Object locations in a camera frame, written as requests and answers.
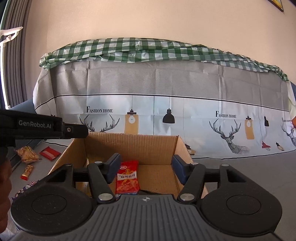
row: circular plate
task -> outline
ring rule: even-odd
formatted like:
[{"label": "circular plate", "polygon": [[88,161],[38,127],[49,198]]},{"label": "circular plate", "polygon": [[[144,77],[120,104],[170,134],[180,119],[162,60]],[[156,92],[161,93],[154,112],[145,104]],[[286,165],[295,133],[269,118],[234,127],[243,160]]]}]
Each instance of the circular plate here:
[{"label": "circular plate", "polygon": [[92,212],[91,199],[75,188],[45,183],[27,190],[11,206],[16,226],[35,235],[70,231],[85,222]]},{"label": "circular plate", "polygon": [[218,230],[237,236],[274,231],[282,214],[273,195],[247,183],[221,186],[202,199],[200,208]]}]

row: spicy snack package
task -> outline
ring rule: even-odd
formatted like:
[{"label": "spicy snack package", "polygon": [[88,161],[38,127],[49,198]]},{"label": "spicy snack package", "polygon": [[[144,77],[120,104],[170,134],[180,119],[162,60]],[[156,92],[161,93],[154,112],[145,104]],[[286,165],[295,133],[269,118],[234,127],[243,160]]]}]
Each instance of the spicy snack package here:
[{"label": "spicy snack package", "polygon": [[140,190],[137,179],[138,161],[124,161],[117,173],[116,197],[120,194],[137,194]]}]

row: beige wall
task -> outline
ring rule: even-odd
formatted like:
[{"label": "beige wall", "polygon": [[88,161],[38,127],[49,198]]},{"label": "beige wall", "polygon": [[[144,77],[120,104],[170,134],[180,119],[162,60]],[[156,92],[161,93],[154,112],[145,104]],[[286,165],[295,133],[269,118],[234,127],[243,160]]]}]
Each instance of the beige wall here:
[{"label": "beige wall", "polygon": [[296,7],[267,0],[32,0],[25,41],[27,95],[46,53],[71,42],[149,37],[203,44],[275,64],[296,83]]}]

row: pendant lamp illustration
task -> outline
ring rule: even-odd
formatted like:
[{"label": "pendant lamp illustration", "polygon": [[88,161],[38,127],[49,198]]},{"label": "pendant lamp illustration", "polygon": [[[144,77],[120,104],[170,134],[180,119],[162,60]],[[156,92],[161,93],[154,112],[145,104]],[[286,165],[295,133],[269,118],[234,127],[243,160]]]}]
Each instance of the pendant lamp illustration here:
[{"label": "pendant lamp illustration", "polygon": [[131,96],[131,110],[127,112],[125,119],[124,133],[137,135],[139,131],[139,116],[137,112],[133,111],[133,96]]},{"label": "pendant lamp illustration", "polygon": [[167,113],[163,117],[163,123],[167,123],[167,124],[175,123],[175,117],[172,115],[172,110],[170,109],[170,97],[169,97]]},{"label": "pendant lamp illustration", "polygon": [[185,146],[186,146],[186,148],[187,148],[188,153],[189,153],[191,156],[193,156],[193,155],[196,153],[196,151],[193,150],[193,149],[191,149],[190,146],[187,145],[186,143],[185,143]]},{"label": "pendant lamp illustration", "polygon": [[277,142],[276,142],[276,146],[277,146],[277,148],[278,148],[278,149],[280,149],[281,151],[283,151],[283,150],[284,150],[284,149],[283,149],[283,147],[282,147],[282,146],[280,146],[280,144],[279,144],[279,143],[277,143]]},{"label": "pendant lamp illustration", "polygon": [[269,126],[269,122],[268,122],[268,120],[266,119],[266,116],[264,116],[264,125],[265,125],[265,126]]},{"label": "pendant lamp illustration", "polygon": [[270,146],[266,145],[263,141],[262,141],[262,148],[265,148],[266,150],[270,150]]},{"label": "pendant lamp illustration", "polygon": [[248,140],[255,139],[253,132],[253,120],[249,116],[247,116],[247,118],[244,120],[244,130]]}]

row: gray floor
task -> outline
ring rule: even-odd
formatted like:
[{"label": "gray floor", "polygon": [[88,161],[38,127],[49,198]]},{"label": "gray floor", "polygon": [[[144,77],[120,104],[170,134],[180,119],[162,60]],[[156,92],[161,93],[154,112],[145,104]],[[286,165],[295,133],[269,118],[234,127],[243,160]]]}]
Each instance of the gray floor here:
[{"label": "gray floor", "polygon": [[[276,234],[284,241],[296,240],[296,151],[241,159],[195,159],[207,168],[227,163],[272,193],[281,203],[283,214]],[[216,189],[207,183],[208,191]]]}]

